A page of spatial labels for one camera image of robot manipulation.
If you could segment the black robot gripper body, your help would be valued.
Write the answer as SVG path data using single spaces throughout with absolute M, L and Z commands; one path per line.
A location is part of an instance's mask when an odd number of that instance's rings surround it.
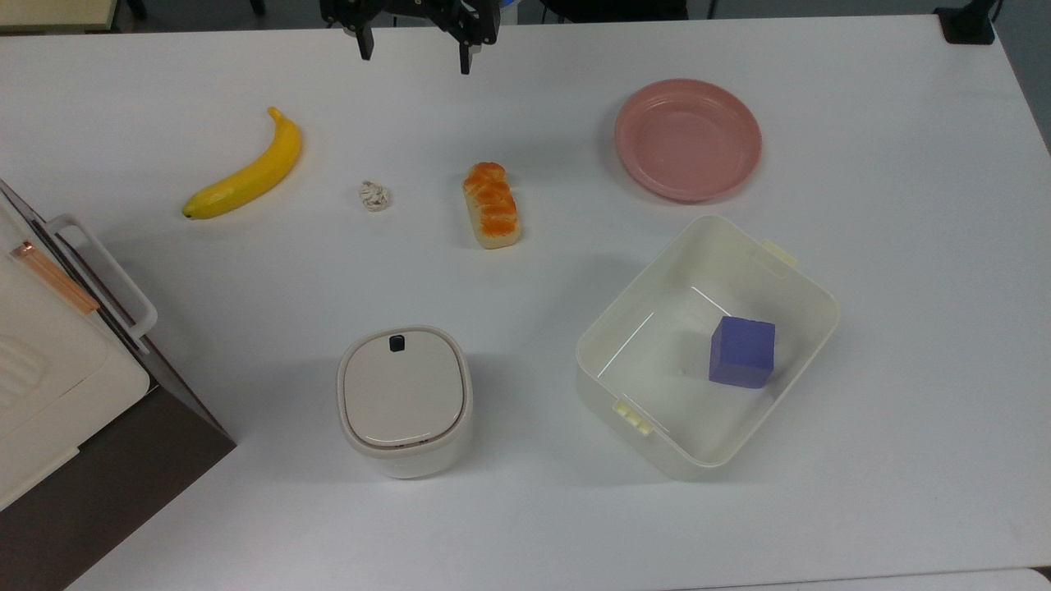
M 357 40 L 371 41 L 372 23 L 380 12 L 416 16 L 446 30 L 459 44 L 492 45 L 502 25 L 498 1 L 322 1 L 320 15 L 338 23 Z

